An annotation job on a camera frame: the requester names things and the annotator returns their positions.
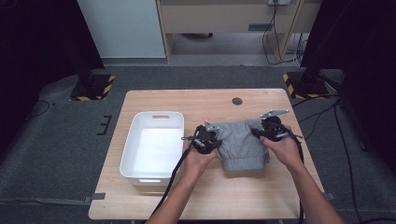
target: gray cloth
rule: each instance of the gray cloth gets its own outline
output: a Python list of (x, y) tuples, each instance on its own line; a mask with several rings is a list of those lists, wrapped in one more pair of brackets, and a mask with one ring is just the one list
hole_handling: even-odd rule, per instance
[(251, 128), (262, 129), (261, 119), (239, 122), (213, 123), (219, 127), (222, 140), (218, 157), (223, 159), (225, 171), (261, 171), (269, 161), (268, 148), (251, 133)]

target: power outlet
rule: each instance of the power outlet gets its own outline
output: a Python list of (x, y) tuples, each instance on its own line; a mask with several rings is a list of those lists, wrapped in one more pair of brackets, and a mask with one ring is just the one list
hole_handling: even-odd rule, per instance
[(268, 5), (274, 6), (276, 3), (278, 6), (288, 6), (290, 5), (290, 1), (291, 0), (268, 0)]

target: black cable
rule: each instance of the black cable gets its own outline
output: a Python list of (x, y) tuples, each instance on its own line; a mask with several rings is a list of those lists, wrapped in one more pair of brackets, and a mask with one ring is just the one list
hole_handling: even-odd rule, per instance
[(317, 119), (315, 120), (314, 127), (312, 128), (311, 133), (310, 133), (307, 137), (304, 138), (305, 140), (308, 140), (308, 138), (309, 138), (309, 137), (312, 135), (312, 133), (314, 132), (314, 130), (315, 130), (316, 126), (317, 126), (317, 122), (318, 122), (320, 116), (321, 116), (323, 113), (325, 113), (326, 111), (329, 111), (332, 107), (336, 106), (336, 105), (338, 104), (339, 101), (340, 101), (340, 99), (338, 99), (334, 104), (332, 104), (331, 106), (329, 106), (329, 107), (326, 108), (325, 110), (323, 110), (323, 111), (321, 111), (321, 112), (318, 112), (318, 113), (316, 113), (316, 114), (313, 114), (313, 115), (311, 115), (311, 116), (309, 116), (309, 117), (307, 117), (307, 118), (305, 118), (305, 119), (301, 119), (301, 120), (298, 121), (298, 122), (300, 123), (300, 122), (303, 122), (303, 121), (305, 121), (305, 120), (307, 120), (307, 119), (310, 119), (310, 118), (312, 118), (312, 117), (318, 115)]
[(271, 25), (273, 25), (273, 27), (274, 27), (274, 32), (275, 32), (275, 35), (276, 35), (277, 48), (279, 49), (279, 41), (278, 41), (278, 39), (277, 39), (277, 33), (276, 33), (276, 28), (275, 28), (275, 16), (276, 16), (276, 12), (277, 12), (277, 1), (275, 1), (274, 15), (273, 15), (272, 19), (270, 20), (270, 23), (269, 23), (269, 25), (267, 26), (267, 28), (265, 28), (264, 34), (262, 35), (262, 48), (264, 49), (265, 59), (266, 59), (267, 62), (268, 62), (269, 64), (271, 64), (271, 65), (278, 65), (278, 64), (282, 64), (282, 63), (291, 63), (291, 62), (293, 61), (293, 60), (283, 61), (283, 60), (282, 60), (282, 57), (280, 57), (280, 52), (279, 52), (279, 51), (278, 51), (278, 54), (279, 54), (279, 59), (280, 59), (280, 61), (281, 61), (280, 63), (270, 63), (270, 61), (269, 61), (269, 59), (268, 59), (267, 50), (265, 49), (265, 46), (264, 46), (264, 38), (265, 38), (265, 35), (266, 35), (267, 32), (268, 32), (268, 28), (269, 28)]
[(152, 212), (151, 215), (153, 215), (161, 207), (161, 205), (163, 205), (163, 202), (165, 201), (166, 197), (168, 196), (169, 190), (171, 189), (172, 184), (173, 184), (173, 182), (175, 180), (178, 168), (180, 168), (181, 163), (184, 161), (184, 159), (186, 159), (186, 157), (189, 155), (189, 152), (191, 150), (192, 150), (192, 142), (190, 142), (189, 147), (183, 152), (183, 155), (181, 155), (180, 160), (178, 160), (177, 165), (176, 165), (175, 169), (172, 172), (171, 179), (169, 180), (168, 187), (166, 188), (166, 191), (163, 194), (163, 197), (161, 198), (160, 202), (158, 203), (157, 207), (154, 209), (154, 211)]
[(297, 50), (295, 51), (296, 60), (301, 64), (301, 57), (304, 55), (304, 48), (303, 48), (303, 34), (300, 34), (300, 38), (297, 44)]
[(304, 48), (302, 46), (302, 38), (303, 38), (303, 34), (300, 34), (299, 42), (297, 43), (296, 49), (286, 49), (286, 50), (291, 51), (291, 53), (294, 53), (294, 52), (302, 52), (302, 53), (304, 53)]
[(356, 203), (356, 193), (355, 193), (355, 183), (354, 183), (354, 179), (353, 179), (353, 171), (352, 171), (352, 163), (350, 161), (350, 156), (349, 156), (349, 150), (347, 148), (347, 143), (343, 134), (343, 131), (341, 129), (341, 125), (337, 116), (337, 110), (336, 110), (336, 105), (334, 106), (334, 116), (335, 116), (335, 121), (337, 122), (337, 127), (338, 130), (341, 134), (341, 139), (343, 141), (343, 145), (344, 145), (344, 149), (346, 151), (346, 159), (347, 159), (347, 165), (348, 165), (348, 169), (349, 169), (349, 177), (350, 177), (350, 187), (351, 187), (351, 191), (352, 191), (352, 202), (353, 202), (353, 206), (355, 209), (355, 213), (356, 216), (359, 220), (360, 224), (365, 224), (365, 223), (373, 223), (373, 222), (377, 222), (377, 221), (392, 221), (392, 222), (396, 222), (396, 218), (390, 218), (390, 217), (376, 217), (376, 218), (372, 218), (366, 221), (363, 221), (361, 219), (361, 215), (359, 213), (359, 209), (358, 209), (358, 205)]
[(28, 120), (29, 118), (39, 117), (39, 116), (45, 114), (45, 113), (50, 109), (50, 103), (49, 103), (49, 102), (44, 101), (44, 100), (39, 100), (39, 101), (37, 101), (37, 102), (38, 102), (38, 103), (46, 103), (46, 104), (47, 104), (47, 108), (46, 108), (43, 112), (41, 112), (41, 113), (39, 113), (39, 114), (29, 115), (29, 117), (28, 117), (26, 120)]
[(306, 44), (308, 42), (308, 40), (306, 39), (305, 41), (303, 41), (303, 43), (301, 44), (301, 52), (300, 52), (300, 56), (299, 56), (299, 62), (301, 63), (302, 60), (301, 58), (304, 56), (304, 51), (305, 51), (305, 47), (304, 47), (304, 43)]
[[(284, 126), (281, 126), (281, 127), (283, 128), (284, 131), (286, 131), (289, 134), (289, 136), (296, 143), (298, 152), (300, 154), (300, 159), (304, 163), (304, 153), (303, 153), (303, 147), (301, 146), (301, 142), (297, 139), (297, 136), (291, 130), (285, 128)], [(301, 204), (301, 201), (300, 201), (299, 224), (304, 224), (304, 208), (303, 208), (303, 205)]]
[(291, 130), (287, 129), (284, 125), (282, 124), (277, 124), (273, 122), (267, 122), (268, 124), (271, 124), (273, 126), (276, 126), (277, 128), (281, 129), (283, 132), (288, 133), (288, 135), (296, 142), (297, 148), (300, 154), (301, 161), (304, 163), (304, 154), (303, 154), (303, 148), (301, 146), (301, 142), (298, 140), (298, 136), (295, 135)]
[(345, 140), (343, 131), (341, 129), (340, 122), (338, 120), (337, 106), (336, 105), (334, 106), (334, 116), (335, 116), (335, 121), (337, 122), (338, 131), (340, 132), (341, 139), (343, 140), (344, 149), (346, 151), (346, 159), (347, 159), (347, 165), (348, 165), (348, 168), (349, 168), (349, 178), (350, 178), (350, 187), (351, 187), (351, 191), (352, 191), (353, 206), (354, 206), (354, 209), (355, 209), (356, 216), (357, 216), (357, 218), (359, 220), (359, 223), (362, 223), (361, 215), (359, 214), (358, 205), (356, 203), (355, 183), (354, 183), (354, 180), (353, 180), (352, 164), (350, 162), (349, 150), (347, 149), (346, 140)]

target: wooden table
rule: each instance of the wooden table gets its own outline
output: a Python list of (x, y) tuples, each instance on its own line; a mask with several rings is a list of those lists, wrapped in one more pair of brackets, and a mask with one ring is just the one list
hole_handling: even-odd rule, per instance
[[(239, 97), (243, 103), (234, 105)], [(163, 196), (165, 187), (137, 187), (120, 174), (120, 159), (134, 115), (141, 111), (178, 111), (185, 119), (185, 135), (209, 122), (257, 119), (270, 109), (288, 109), (282, 123), (302, 135), (288, 95), (281, 89), (129, 91), (126, 94), (93, 200), (92, 219), (147, 219)], [(320, 189), (318, 173), (303, 141), (304, 160)], [(225, 172), (214, 159), (198, 181), (181, 219), (297, 218), (299, 198), (289, 171), (270, 153), (261, 173)]]

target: black curtain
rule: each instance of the black curtain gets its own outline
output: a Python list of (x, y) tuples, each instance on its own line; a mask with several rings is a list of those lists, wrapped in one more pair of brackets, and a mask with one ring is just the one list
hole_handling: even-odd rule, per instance
[(396, 174), (396, 1), (323, 0), (303, 67), (342, 69), (339, 94), (361, 138)]
[(0, 0), (0, 159), (41, 89), (77, 73), (76, 58), (104, 68), (76, 0)]

